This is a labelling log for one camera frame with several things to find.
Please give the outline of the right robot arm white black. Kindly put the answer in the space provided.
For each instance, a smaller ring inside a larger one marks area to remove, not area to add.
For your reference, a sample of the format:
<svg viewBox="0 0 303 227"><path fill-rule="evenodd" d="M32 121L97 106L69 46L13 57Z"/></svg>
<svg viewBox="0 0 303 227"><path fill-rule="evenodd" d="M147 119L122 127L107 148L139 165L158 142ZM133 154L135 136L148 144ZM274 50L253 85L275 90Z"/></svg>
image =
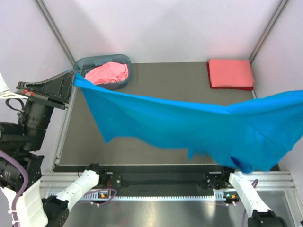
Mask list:
<svg viewBox="0 0 303 227"><path fill-rule="evenodd" d="M224 167L221 182L226 187L233 187L248 215L249 227L286 227L284 219L261 199L255 187L242 172Z"/></svg>

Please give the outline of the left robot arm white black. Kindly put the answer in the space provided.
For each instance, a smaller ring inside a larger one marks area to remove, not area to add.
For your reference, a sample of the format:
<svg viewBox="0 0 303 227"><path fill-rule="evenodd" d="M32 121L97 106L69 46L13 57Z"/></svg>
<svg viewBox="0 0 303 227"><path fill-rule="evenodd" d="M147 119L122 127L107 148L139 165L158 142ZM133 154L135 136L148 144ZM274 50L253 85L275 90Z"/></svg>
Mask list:
<svg viewBox="0 0 303 227"><path fill-rule="evenodd" d="M6 105L11 100L21 105L17 123L0 124L0 187L16 227L61 227L90 189L107 183L103 169L91 164L63 191L40 197L44 157L35 152L41 149L53 110L68 107L74 76L69 70L41 82L19 82L16 92L11 92L4 80L0 82L0 97Z"/></svg>

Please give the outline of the blue t shirt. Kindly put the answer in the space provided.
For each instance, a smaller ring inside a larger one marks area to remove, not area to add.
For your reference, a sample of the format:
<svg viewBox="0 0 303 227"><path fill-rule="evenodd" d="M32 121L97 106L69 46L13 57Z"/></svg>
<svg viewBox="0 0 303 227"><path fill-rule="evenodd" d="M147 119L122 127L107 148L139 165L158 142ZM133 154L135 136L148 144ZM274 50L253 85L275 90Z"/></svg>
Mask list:
<svg viewBox="0 0 303 227"><path fill-rule="evenodd" d="M76 74L105 142L140 139L165 149L209 155L244 173L269 171L303 135L300 90L229 106L163 100L98 87Z"/></svg>

